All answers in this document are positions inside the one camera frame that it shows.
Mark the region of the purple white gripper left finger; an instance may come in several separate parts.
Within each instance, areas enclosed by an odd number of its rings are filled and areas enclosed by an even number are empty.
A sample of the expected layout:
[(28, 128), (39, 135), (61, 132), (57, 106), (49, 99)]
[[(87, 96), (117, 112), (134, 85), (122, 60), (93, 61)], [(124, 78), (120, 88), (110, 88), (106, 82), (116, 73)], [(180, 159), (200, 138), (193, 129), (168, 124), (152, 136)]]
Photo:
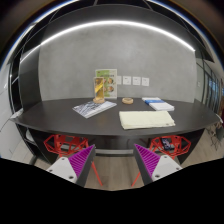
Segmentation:
[(94, 157), (95, 146), (91, 145), (69, 158), (59, 158), (47, 171), (78, 186), (84, 187)]

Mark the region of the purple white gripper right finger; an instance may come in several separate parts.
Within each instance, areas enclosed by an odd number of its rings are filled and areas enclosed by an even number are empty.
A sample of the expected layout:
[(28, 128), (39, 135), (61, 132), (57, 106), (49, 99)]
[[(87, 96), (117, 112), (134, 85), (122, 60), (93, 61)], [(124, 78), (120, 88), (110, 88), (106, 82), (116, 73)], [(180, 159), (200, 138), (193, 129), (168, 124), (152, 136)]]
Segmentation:
[(135, 145), (133, 154), (139, 168), (138, 176), (142, 177), (145, 185), (182, 169), (170, 156), (159, 156), (138, 144)]

